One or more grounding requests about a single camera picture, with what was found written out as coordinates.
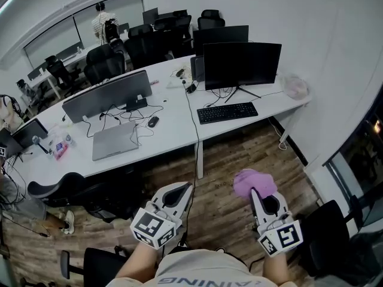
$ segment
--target silver laptop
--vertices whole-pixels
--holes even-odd
[[[128,122],[95,133],[92,160],[101,160],[138,149],[136,123]]]

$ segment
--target whiteboard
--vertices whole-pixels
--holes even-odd
[[[73,18],[59,22],[25,47],[25,52],[35,69],[51,55],[56,55],[64,49],[80,41]]]
[[[128,23],[132,28],[144,24],[142,18],[142,12],[144,11],[142,0],[106,0],[104,4],[105,11],[114,13],[120,25]],[[76,21],[78,33],[80,34],[84,48],[98,43],[98,39],[92,27],[92,20],[96,18],[97,15],[96,5],[92,5],[74,15],[74,20]]]

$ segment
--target black keyboard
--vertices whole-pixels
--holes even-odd
[[[251,102],[201,108],[197,113],[201,124],[258,116]]]

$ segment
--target pink cloth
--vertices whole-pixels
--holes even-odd
[[[271,175],[253,169],[244,169],[234,177],[234,191],[243,198],[249,199],[252,188],[259,193],[261,199],[271,196],[277,191]]]

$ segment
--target office desk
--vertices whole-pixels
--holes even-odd
[[[253,102],[259,113],[258,116],[201,125],[199,124],[196,110],[202,108],[207,103],[213,103],[217,100],[217,97],[212,93],[200,91],[204,89],[204,83],[201,83],[197,91],[188,95],[200,139],[200,143],[198,144],[184,87],[180,83],[181,80],[179,78],[170,77],[174,71],[179,70],[183,66],[183,63],[187,62],[190,63],[190,56],[143,68],[147,71],[150,81],[159,80],[159,83],[152,85],[153,95],[147,97],[148,104],[162,105],[164,109],[156,113],[160,121],[157,126],[153,128],[154,136],[141,137],[139,141],[142,143],[142,146],[138,149],[103,160],[92,161],[93,138],[86,137],[89,125],[86,123],[72,124],[68,117],[63,122],[62,117],[65,115],[65,112],[62,109],[62,102],[59,102],[38,115],[40,122],[49,131],[49,137],[45,139],[44,142],[49,141],[52,136],[60,136],[60,132],[66,131],[73,137],[74,141],[76,141],[77,146],[74,148],[70,147],[59,161],[56,161],[54,158],[48,158],[42,150],[36,146],[32,146],[26,150],[26,152],[33,152],[33,154],[23,155],[24,163],[17,160],[15,168],[24,177],[27,184],[30,181],[37,181],[41,185],[51,185],[58,182],[60,178],[68,172],[77,172],[85,177],[96,175],[184,146],[194,145],[196,156],[198,157],[197,175],[201,178],[203,176],[203,142],[206,139],[294,108],[301,108],[311,100],[311,96],[300,101],[289,98],[282,92],[278,80],[275,84],[247,86],[245,89],[262,96],[261,99],[257,99]],[[169,83],[179,87],[167,88]],[[246,102],[253,99],[254,97],[251,95],[239,91],[229,100],[228,104]],[[223,102],[224,100],[220,99],[216,104],[222,105]],[[149,116],[157,109],[158,108],[148,106],[140,109],[140,112],[144,116]],[[301,111],[301,109],[298,109],[293,114],[286,127],[286,131],[281,137],[281,141],[286,139],[294,126],[299,117],[299,111]],[[117,114],[118,110],[112,109],[110,113]],[[100,131],[104,125],[104,119],[100,121],[98,115],[90,118],[89,122],[92,125],[89,135]],[[106,129],[116,125],[118,125],[117,120],[111,117],[107,118]],[[138,136],[141,135],[151,135],[151,132],[138,127]],[[18,179],[18,175],[15,172],[11,172],[11,176],[15,180],[22,182]]]
[[[63,62],[64,66],[67,67],[73,63],[76,63],[78,62],[79,60],[83,60],[86,58],[88,52],[94,48],[97,48],[99,45],[92,45],[88,48],[85,48],[84,50],[81,51],[80,54],[76,54],[74,57],[72,57],[71,59],[68,59],[66,60],[65,62]],[[57,88],[54,86],[52,80],[52,74],[49,73],[48,70],[45,70],[44,71],[44,74],[42,75],[39,75],[37,78],[33,79],[32,81],[28,82],[28,85],[30,86],[30,88],[35,88],[36,86],[39,86],[42,82],[44,81],[48,81],[50,87],[53,89],[54,93],[56,94],[57,98],[58,99],[61,99],[61,96],[57,90]]]

